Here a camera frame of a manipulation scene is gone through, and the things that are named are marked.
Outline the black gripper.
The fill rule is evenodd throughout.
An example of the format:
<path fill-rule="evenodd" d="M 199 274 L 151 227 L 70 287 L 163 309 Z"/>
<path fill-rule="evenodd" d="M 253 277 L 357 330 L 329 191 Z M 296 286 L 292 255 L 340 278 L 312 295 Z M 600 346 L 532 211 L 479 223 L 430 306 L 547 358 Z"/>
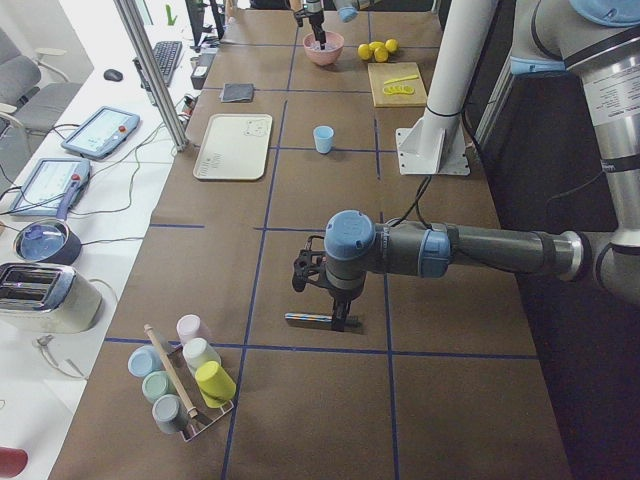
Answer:
<path fill-rule="evenodd" d="M 311 25 L 313 33 L 313 47 L 320 47 L 325 49 L 326 46 L 326 32 L 323 29 L 324 13 L 322 11 L 312 12 L 308 15 L 309 24 Z"/>
<path fill-rule="evenodd" d="M 333 303 L 331 329 L 341 332 L 345 330 L 350 311 L 350 302 L 357 299 L 364 290 L 364 284 L 359 283 L 350 288 L 329 286 L 329 294 L 336 301 Z"/>

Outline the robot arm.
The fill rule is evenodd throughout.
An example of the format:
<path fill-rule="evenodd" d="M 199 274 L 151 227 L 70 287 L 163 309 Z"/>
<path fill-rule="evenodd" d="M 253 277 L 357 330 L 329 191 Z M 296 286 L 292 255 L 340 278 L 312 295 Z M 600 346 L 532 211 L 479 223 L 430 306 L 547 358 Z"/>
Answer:
<path fill-rule="evenodd" d="M 345 0 L 333 1 L 333 5 L 342 22 L 352 21 L 358 12 L 376 4 L 376 1 Z M 324 2 L 321 0 L 302 1 L 300 6 L 294 11 L 294 19 L 299 27 L 303 26 L 305 20 L 311 26 L 315 41 L 321 49 L 325 48 L 327 39 L 324 30 Z"/>
<path fill-rule="evenodd" d="M 639 5 L 635 1 L 520 1 L 511 71 L 579 77 L 596 134 L 617 228 L 559 235 L 466 226 L 376 224 L 347 210 L 324 236 L 321 278 L 342 330 L 368 273 L 440 277 L 455 262 L 575 281 L 591 275 L 629 302 L 639 299 Z"/>

